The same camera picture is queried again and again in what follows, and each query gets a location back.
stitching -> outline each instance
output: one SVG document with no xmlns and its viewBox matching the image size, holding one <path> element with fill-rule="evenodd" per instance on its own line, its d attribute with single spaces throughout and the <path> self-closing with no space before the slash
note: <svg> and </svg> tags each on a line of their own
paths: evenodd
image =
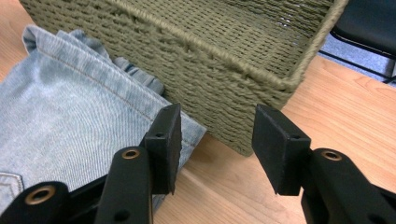
<svg viewBox="0 0 396 224">
<path fill-rule="evenodd" d="M 6 187 L 6 188 L 9 188 L 10 190 L 9 191 L 11 191 L 11 195 L 12 195 L 12 198 L 16 198 L 17 196 L 14 194 L 14 191 L 12 190 L 12 187 L 11 187 L 11 184 L 2 184 L 2 183 L 0 183 L 0 186 L 4 186 L 4 187 Z"/>
<path fill-rule="evenodd" d="M 0 176 L 2 176 L 4 178 L 13 178 L 14 181 L 16 181 L 18 183 L 18 191 L 19 192 L 23 191 L 23 183 L 21 181 L 21 176 L 20 175 L 13 175 L 13 174 L 0 172 Z"/>
<path fill-rule="evenodd" d="M 123 75 L 120 73 L 120 71 L 117 71 L 117 69 L 118 69 L 117 66 L 114 66 L 114 67 L 113 67 L 113 66 L 110 66 L 109 64 L 104 63 L 104 62 L 101 61 L 101 60 L 98 60 L 96 57 L 92 57 L 91 54 L 87 53 L 87 52 L 84 51 L 84 50 L 81 50 L 80 48 L 77 48 L 76 46 L 70 44 L 69 42 L 64 41 L 63 39 L 61 39 L 61 40 L 57 39 L 57 38 L 56 38 L 57 36 L 53 36 L 53 34 L 49 34 L 47 31 L 45 31 L 45 30 L 43 30 L 43 29 L 41 29 L 41 28 L 39 28 L 39 27 L 36 27 L 36 26 L 31 26 L 31 27 L 32 27 L 33 29 L 35 29 L 35 30 L 37 30 L 37 31 L 40 32 L 40 33 L 35 34 L 35 35 L 38 35 L 38 36 L 41 36 L 41 35 L 42 35 L 42 36 L 43 36 L 42 38 L 46 38 L 46 36 L 47 36 L 47 37 L 50 38 L 50 39 L 54 39 L 54 41 L 57 42 L 57 43 L 60 43 L 60 44 L 62 44 L 62 45 L 66 45 L 66 46 L 69 47 L 70 49 L 75 49 L 75 50 L 79 51 L 79 53 L 85 54 L 85 55 L 89 56 L 91 59 L 97 61 L 99 64 L 101 64 L 102 66 L 106 67 L 107 69 L 115 70 L 117 73 L 120 74 L 120 77 L 124 78 L 126 81 L 132 82 L 131 79 L 129 79 L 129 78 L 123 76 Z M 56 58 L 55 56 L 53 56 L 51 53 L 46 52 L 44 48 L 41 48 L 41 45 L 40 45 L 39 43 L 36 43 L 36 48 L 38 49 L 38 51 L 40 51 L 40 52 L 42 52 L 42 53 L 44 53 L 44 54 L 50 56 L 51 58 L 55 59 L 56 61 L 59 61 L 59 62 L 61 62 L 61 63 L 65 63 L 66 65 L 68 65 L 68 66 L 70 66 L 71 68 L 73 68 L 73 70 L 76 70 L 76 71 L 80 72 L 81 74 L 83 74 L 83 75 L 85 75 L 85 76 L 87 76 L 87 77 L 90 77 L 90 78 L 94 79 L 94 78 L 91 77 L 90 75 L 85 74 L 83 71 L 78 70 L 75 66 L 73 66 L 73 64 L 66 63 L 65 61 L 61 60 L 60 58 Z M 153 95 L 151 95 L 151 94 L 149 94 L 148 97 L 149 97 L 151 100 L 153 100 L 153 101 L 160 102 L 158 99 L 156 99 L 156 98 L 155 98 Z"/>
<path fill-rule="evenodd" d="M 113 93 L 115 96 L 117 96 L 118 98 L 120 98 L 125 104 L 127 104 L 127 105 L 130 106 L 133 110 L 135 110 L 137 113 L 139 113 L 140 115 L 142 115 L 144 118 L 148 119 L 149 121 L 154 121 L 154 119 L 150 118 L 148 115 L 146 115 L 146 114 L 144 114 L 143 112 L 141 112 L 140 110 L 138 110 L 133 104 L 129 103 L 126 99 L 124 99 L 123 97 L 121 97 L 121 96 L 120 96 L 119 94 L 117 94 L 115 91 L 111 90 L 111 89 L 110 89 L 109 87 L 107 87 L 104 83 L 102 83 L 102 82 L 100 82 L 99 80 L 97 80 L 97 79 L 91 77 L 91 76 L 88 75 L 87 73 L 85 73 L 85 72 L 83 72 L 83 71 L 77 69 L 77 68 L 76 68 L 75 66 L 73 66 L 72 64 L 67 63 L 67 62 L 65 62 L 65 61 L 63 61 L 63 60 L 61 60 L 61 59 L 59 59 L 59 58 L 56 58 L 55 56 L 53 56 L 53 55 L 47 53 L 44 49 L 42 49 L 42 48 L 39 47 L 38 45 L 37 45 L 37 49 L 38 49 L 38 51 L 40 51 L 41 53 L 43 53 L 43 54 L 49 56 L 51 59 L 53 59 L 53 60 L 55 60 L 55 61 L 58 61 L 58 62 L 60 62 L 60 63 L 64 63 L 66 66 L 68 66 L 68 67 L 70 67 L 71 69 L 73 69 L 73 70 L 75 70 L 75 71 L 81 73 L 83 76 L 89 78 L 89 79 L 92 80 L 93 82 L 95 82 L 95 83 L 97 83 L 98 85 L 100 85 L 101 87 L 105 88 L 107 91 Z M 195 147 L 195 144 L 193 144 L 193 143 L 191 143 L 191 142 L 189 142 L 189 141 L 187 141 L 187 140 L 185 140 L 185 139 L 182 139 L 182 142 L 184 142 L 185 144 L 187 144 L 187 145 L 190 146 L 190 147 Z"/>
</svg>

basket weave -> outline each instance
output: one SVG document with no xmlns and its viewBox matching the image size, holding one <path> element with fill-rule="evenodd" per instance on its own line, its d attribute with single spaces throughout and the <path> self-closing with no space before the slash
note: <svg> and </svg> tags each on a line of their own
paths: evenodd
<svg viewBox="0 0 396 224">
<path fill-rule="evenodd" d="M 281 108 L 347 0 L 21 0 L 158 77 L 165 98 L 247 156 L 257 103 Z"/>
</svg>

jeans seam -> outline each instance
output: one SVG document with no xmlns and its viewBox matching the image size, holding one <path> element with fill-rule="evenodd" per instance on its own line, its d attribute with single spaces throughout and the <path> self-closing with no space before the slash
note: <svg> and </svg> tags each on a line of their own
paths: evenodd
<svg viewBox="0 0 396 224">
<path fill-rule="evenodd" d="M 0 176 L 4 177 L 4 178 L 12 178 L 14 181 L 16 181 L 16 183 L 18 184 L 18 191 L 22 192 L 23 191 L 23 186 L 22 186 L 22 182 L 20 180 L 20 178 L 17 178 L 16 175 L 13 174 L 7 174 L 7 173 L 0 173 Z M 11 184 L 8 184 L 6 182 L 0 182 L 0 186 L 5 186 L 5 187 L 9 187 L 12 197 L 16 198 L 17 196 L 14 194 L 14 191 L 12 190 L 12 186 Z"/>
<path fill-rule="evenodd" d="M 154 121 L 154 119 L 150 118 L 148 115 L 146 115 L 145 113 L 141 112 L 140 110 L 138 110 L 133 104 L 131 104 L 130 102 L 128 102 L 128 100 L 124 99 L 122 96 L 120 96 L 119 94 L 117 94 L 115 91 L 111 90 L 108 86 L 106 86 L 104 83 L 100 82 L 99 80 L 95 79 L 94 77 L 90 76 L 89 74 L 81 71 L 80 69 L 76 68 L 75 66 L 73 66 L 70 63 L 67 63 L 49 53 L 47 53 L 46 51 L 44 51 L 44 49 L 40 48 L 37 45 L 37 49 L 39 52 L 47 55 L 48 57 L 50 57 L 51 59 L 58 61 L 60 63 L 65 64 L 66 66 L 70 67 L 71 69 L 81 73 L 83 76 L 89 78 L 90 80 L 92 80 L 93 82 L 95 82 L 96 84 L 100 85 L 101 87 L 105 88 L 107 91 L 111 92 L 112 94 L 114 94 L 115 96 L 117 96 L 118 98 L 120 98 L 125 104 L 127 104 L 128 106 L 130 106 L 133 110 L 135 110 L 137 113 L 139 113 L 140 115 L 142 115 L 143 117 L 145 117 L 146 119 L 148 119 L 149 121 Z M 182 139 L 182 142 L 186 143 L 188 146 L 190 147 L 195 147 L 195 144 L 190 143 L 189 141 L 186 141 L 184 139 Z"/>
</svg>

basket rim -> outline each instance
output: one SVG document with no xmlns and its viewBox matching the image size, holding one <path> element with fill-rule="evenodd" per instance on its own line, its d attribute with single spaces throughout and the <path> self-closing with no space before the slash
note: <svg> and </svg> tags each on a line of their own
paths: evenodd
<svg viewBox="0 0 396 224">
<path fill-rule="evenodd" d="M 289 89 L 294 91 L 298 85 L 303 81 L 304 71 L 309 65 L 311 60 L 315 57 L 320 46 L 323 44 L 323 40 L 327 33 L 330 32 L 333 25 L 336 23 L 338 18 L 341 16 L 345 5 L 348 0 L 335 0 L 331 8 L 327 12 L 326 16 L 323 18 L 318 31 L 314 34 L 312 39 L 308 42 L 308 48 L 305 49 L 301 55 L 299 61 L 290 69 L 291 75 L 288 77 L 277 77 L 273 72 L 265 69 L 259 69 L 249 63 L 238 59 L 232 54 L 226 52 L 223 49 L 219 49 L 216 46 L 209 45 L 204 40 L 201 40 L 197 36 L 187 33 L 180 28 L 177 28 L 173 24 L 166 23 L 154 17 L 152 14 L 148 14 L 145 11 L 132 7 L 125 0 L 106 0 L 108 3 L 115 5 L 118 9 L 121 9 L 137 17 L 145 22 L 148 22 L 154 26 L 170 32 L 172 35 L 177 36 L 182 39 L 188 45 L 194 46 L 198 49 L 202 49 L 209 55 L 213 55 L 219 59 L 222 59 L 227 64 L 232 64 L 233 68 L 242 71 L 241 78 L 250 78 L 258 83 L 271 83 L 273 88 L 277 89 Z"/>
</svg>

brass grommet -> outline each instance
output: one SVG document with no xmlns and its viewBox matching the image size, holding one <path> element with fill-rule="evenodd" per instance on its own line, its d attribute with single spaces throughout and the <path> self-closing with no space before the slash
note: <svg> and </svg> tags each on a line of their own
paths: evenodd
<svg viewBox="0 0 396 224">
<path fill-rule="evenodd" d="M 55 194 L 55 187 L 52 185 L 43 186 L 27 195 L 25 203 L 29 205 L 43 203 Z"/>
<path fill-rule="evenodd" d="M 125 160 L 134 159 L 134 158 L 138 157 L 139 155 L 140 155 L 140 151 L 137 150 L 137 149 L 129 149 L 129 150 L 126 150 L 126 151 L 124 151 L 124 152 L 122 153 L 122 157 L 123 157 Z"/>
<path fill-rule="evenodd" d="M 327 160 L 331 161 L 340 161 L 343 159 L 343 157 L 339 153 L 334 151 L 322 151 L 321 155 Z"/>
</svg>

